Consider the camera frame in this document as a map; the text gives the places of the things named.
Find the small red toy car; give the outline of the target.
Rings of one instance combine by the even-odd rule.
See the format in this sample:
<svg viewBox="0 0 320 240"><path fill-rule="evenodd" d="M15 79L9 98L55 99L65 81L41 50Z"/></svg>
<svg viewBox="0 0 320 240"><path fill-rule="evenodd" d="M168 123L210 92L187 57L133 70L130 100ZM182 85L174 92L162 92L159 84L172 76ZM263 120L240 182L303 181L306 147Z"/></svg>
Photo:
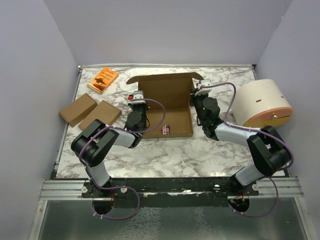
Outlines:
<svg viewBox="0 0 320 240"><path fill-rule="evenodd" d="M161 129L161 134L162 135L169 135L170 134L170 125L165 124L162 129Z"/></svg>

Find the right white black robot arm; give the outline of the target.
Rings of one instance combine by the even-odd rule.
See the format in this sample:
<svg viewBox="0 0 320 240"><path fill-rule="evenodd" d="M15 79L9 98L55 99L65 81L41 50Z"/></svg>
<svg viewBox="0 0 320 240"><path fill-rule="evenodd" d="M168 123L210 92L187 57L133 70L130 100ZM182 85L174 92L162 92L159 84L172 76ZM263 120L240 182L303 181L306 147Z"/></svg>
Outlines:
<svg viewBox="0 0 320 240"><path fill-rule="evenodd" d="M249 149L252 162L229 178L230 191L240 196L248 185L271 177L293 163L293 154L285 145L277 130L267 125L263 128L248 128L233 125L220 117L218 101L209 96L209 89L200 87L190 94L191 105L196 111L197 125L204 135L215 141L231 142Z"/></svg>

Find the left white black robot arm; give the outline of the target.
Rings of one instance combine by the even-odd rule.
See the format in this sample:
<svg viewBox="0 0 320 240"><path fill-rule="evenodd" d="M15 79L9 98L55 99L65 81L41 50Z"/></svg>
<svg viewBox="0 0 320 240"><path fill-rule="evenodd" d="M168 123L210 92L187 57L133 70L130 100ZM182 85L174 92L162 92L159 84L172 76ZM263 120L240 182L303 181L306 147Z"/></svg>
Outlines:
<svg viewBox="0 0 320 240"><path fill-rule="evenodd" d="M95 119L71 143L71 150L78 157L88 175L89 182L81 189L85 198L109 197L120 186L112 186L112 177L107 172L104 159L113 146L135 148L148 130L146 103L148 99L132 100L131 112L124 128L110 126Z"/></svg>

